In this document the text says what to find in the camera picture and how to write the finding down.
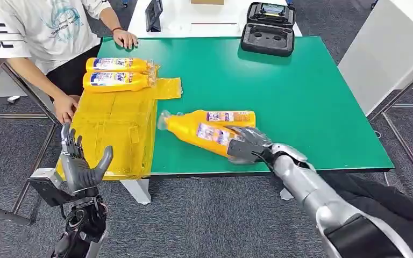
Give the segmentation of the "person's left hand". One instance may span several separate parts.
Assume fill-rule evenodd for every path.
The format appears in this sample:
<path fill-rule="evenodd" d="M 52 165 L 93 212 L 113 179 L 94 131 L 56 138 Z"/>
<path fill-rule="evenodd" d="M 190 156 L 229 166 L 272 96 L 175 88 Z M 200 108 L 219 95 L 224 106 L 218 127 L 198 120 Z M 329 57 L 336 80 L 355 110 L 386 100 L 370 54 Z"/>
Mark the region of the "person's left hand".
<path fill-rule="evenodd" d="M 112 36 L 115 43 L 123 47 L 124 49 L 132 49 L 138 47 L 138 38 L 134 34 L 120 27 L 112 30 Z"/>

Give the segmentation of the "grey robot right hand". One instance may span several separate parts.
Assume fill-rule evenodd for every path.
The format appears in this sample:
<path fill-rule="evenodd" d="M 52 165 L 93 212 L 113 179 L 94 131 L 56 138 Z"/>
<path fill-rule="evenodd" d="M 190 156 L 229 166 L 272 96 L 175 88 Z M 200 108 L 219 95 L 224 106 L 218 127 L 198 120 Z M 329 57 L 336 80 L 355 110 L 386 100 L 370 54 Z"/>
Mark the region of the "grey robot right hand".
<path fill-rule="evenodd" d="M 259 129 L 250 126 L 226 125 L 238 137 L 231 139 L 227 148 L 229 160 L 234 164 L 270 164 L 273 160 L 273 142 Z"/>

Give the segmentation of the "person's right hand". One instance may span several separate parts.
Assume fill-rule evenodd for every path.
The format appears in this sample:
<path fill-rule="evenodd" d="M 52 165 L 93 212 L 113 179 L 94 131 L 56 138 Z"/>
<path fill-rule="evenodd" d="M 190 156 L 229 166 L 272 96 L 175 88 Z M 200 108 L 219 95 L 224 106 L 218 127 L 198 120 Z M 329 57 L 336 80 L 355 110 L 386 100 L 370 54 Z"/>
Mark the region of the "person's right hand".
<path fill-rule="evenodd" d="M 78 108 L 80 96 L 64 95 L 53 101 L 55 116 L 60 123 L 71 123 Z"/>

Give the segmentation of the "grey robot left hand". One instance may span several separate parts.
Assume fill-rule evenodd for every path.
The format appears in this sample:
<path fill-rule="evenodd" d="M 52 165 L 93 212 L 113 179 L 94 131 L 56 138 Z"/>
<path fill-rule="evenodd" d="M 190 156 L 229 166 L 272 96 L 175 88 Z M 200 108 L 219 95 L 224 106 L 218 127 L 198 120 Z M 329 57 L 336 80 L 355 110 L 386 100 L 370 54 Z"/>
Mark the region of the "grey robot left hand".
<path fill-rule="evenodd" d="M 105 147 L 101 160 L 90 167 L 84 156 L 82 136 L 77 137 L 69 123 L 62 125 L 61 146 L 60 160 L 69 189 L 76 193 L 99 185 L 113 159 L 112 146 Z"/>

